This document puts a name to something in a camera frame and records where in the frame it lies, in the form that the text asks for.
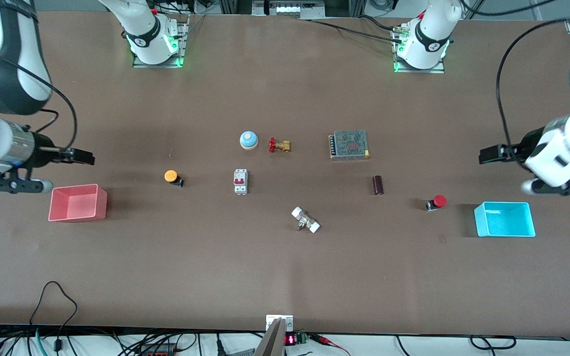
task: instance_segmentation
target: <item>plastic bin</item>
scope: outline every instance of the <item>plastic bin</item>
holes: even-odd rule
[[[73,185],[52,190],[48,221],[80,223],[102,220],[107,214],[107,192],[98,184]]]
[[[529,203],[485,201],[475,209],[480,237],[535,237]]]

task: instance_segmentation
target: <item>white circuit breaker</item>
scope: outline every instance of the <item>white circuit breaker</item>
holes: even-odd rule
[[[247,194],[247,169],[235,169],[235,193]]]

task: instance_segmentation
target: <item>pink plastic container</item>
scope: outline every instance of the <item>pink plastic container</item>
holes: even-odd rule
[[[80,223],[107,215],[107,192],[98,184],[73,185],[52,190],[48,221]]]

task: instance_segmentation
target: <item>brown table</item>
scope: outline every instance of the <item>brown table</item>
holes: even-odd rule
[[[388,43],[291,18],[208,17],[178,70],[131,69],[111,14],[40,21],[52,79],[79,113],[75,147],[97,165],[36,176],[98,183],[109,212],[50,223],[49,195],[0,194],[0,323],[27,322],[56,279],[79,302],[74,324],[262,329],[265,314],[292,313],[316,331],[570,337],[570,198],[525,196],[516,165],[477,163],[504,141],[498,61],[532,23],[461,22],[446,74],[416,75],[393,73]],[[514,50],[503,76],[514,139],[570,113],[569,69],[560,25]],[[66,107],[56,95],[48,107],[63,113],[46,131],[62,144]],[[238,143],[248,129],[253,151]],[[367,130],[370,160],[329,160],[327,136],[344,129]],[[272,135],[292,152],[269,154]],[[247,196],[233,193],[237,168],[250,171]],[[426,213],[435,194],[449,206]],[[486,200],[528,201],[536,238],[478,238],[472,211]],[[317,234],[296,232],[296,206]],[[56,289],[45,303],[36,322],[71,312]]]

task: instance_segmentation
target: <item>blue bin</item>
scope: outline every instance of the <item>blue bin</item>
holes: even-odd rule
[[[535,237],[529,203],[485,201],[475,209],[480,237]]]

